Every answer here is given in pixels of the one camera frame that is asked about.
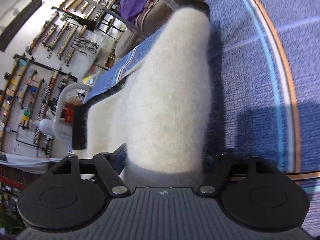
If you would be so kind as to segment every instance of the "white fuzzy sock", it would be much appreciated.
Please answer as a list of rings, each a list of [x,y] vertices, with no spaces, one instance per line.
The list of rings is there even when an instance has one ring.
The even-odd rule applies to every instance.
[[[205,14],[178,10],[125,87],[89,110],[87,152],[113,152],[126,142],[129,187],[201,183],[211,105],[209,36]]]

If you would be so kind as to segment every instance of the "ribbed surface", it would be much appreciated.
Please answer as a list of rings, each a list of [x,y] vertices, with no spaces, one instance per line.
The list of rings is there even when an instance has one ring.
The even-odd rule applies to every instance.
[[[197,197],[190,188],[138,188],[111,201],[106,212],[86,228],[50,234],[27,229],[18,240],[311,240],[295,228],[281,233],[250,231],[229,220],[213,199]]]

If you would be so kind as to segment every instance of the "white plastic handle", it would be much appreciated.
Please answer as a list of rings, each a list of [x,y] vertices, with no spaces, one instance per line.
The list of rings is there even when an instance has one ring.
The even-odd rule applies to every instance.
[[[66,86],[62,90],[62,92],[61,92],[61,94],[59,96],[59,99],[58,99],[58,103],[57,103],[57,107],[56,107],[56,113],[55,113],[55,117],[54,117],[54,134],[55,134],[55,137],[58,140],[61,140],[61,141],[65,141],[60,136],[60,133],[59,133],[59,122],[60,122],[61,111],[62,111],[62,107],[63,107],[63,105],[64,105],[64,103],[66,101],[67,93],[69,93],[73,89],[82,89],[82,90],[85,90],[85,91],[91,91],[92,87],[88,86],[88,85],[85,85],[85,84],[81,84],[81,83],[74,83],[74,84]]]

